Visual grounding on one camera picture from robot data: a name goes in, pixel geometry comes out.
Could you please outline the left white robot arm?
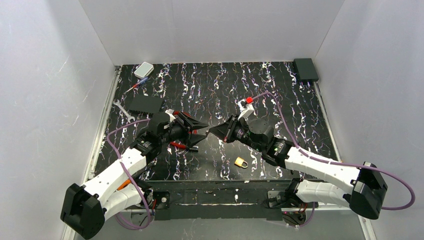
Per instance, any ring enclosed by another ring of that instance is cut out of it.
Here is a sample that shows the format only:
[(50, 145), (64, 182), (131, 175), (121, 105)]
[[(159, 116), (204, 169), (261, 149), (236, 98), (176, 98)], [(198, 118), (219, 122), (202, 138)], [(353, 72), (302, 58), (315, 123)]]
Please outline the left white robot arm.
[(145, 122), (146, 127), (123, 153), (117, 154), (115, 162), (83, 184), (74, 183), (67, 188), (60, 219), (85, 240), (93, 238), (106, 220), (135, 205), (146, 209), (150, 221), (153, 189), (137, 183), (133, 176), (172, 142), (194, 147), (206, 138), (197, 130), (209, 126), (184, 112), (171, 111), (155, 113)]

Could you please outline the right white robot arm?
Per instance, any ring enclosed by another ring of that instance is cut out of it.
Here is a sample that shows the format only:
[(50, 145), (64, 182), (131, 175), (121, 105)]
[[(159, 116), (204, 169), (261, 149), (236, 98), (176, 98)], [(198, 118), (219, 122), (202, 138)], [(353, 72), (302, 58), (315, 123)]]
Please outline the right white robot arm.
[(238, 141), (256, 150), (272, 166), (317, 178), (293, 180), (286, 190), (289, 197), (304, 203), (321, 202), (350, 208), (371, 220), (380, 216), (388, 186), (373, 163), (346, 166), (296, 148), (293, 142), (275, 136), (274, 128), (263, 119), (246, 122), (244, 118), (231, 116), (226, 122), (211, 127), (209, 133), (223, 142)]

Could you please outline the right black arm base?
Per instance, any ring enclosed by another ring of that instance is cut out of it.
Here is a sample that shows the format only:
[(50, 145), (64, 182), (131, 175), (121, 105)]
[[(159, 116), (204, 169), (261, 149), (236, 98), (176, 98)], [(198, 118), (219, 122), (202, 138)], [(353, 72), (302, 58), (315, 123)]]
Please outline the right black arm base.
[(298, 211), (319, 206), (317, 202), (303, 202), (294, 193), (283, 190), (269, 190), (262, 204), (268, 209), (294, 208)]

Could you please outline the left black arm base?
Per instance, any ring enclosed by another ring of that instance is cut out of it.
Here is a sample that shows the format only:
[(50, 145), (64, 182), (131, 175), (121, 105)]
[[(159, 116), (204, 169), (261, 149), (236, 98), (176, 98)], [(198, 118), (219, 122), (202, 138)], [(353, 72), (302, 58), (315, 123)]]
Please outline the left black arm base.
[(154, 191), (153, 192), (153, 209), (165, 210), (170, 207), (171, 194), (169, 191)]

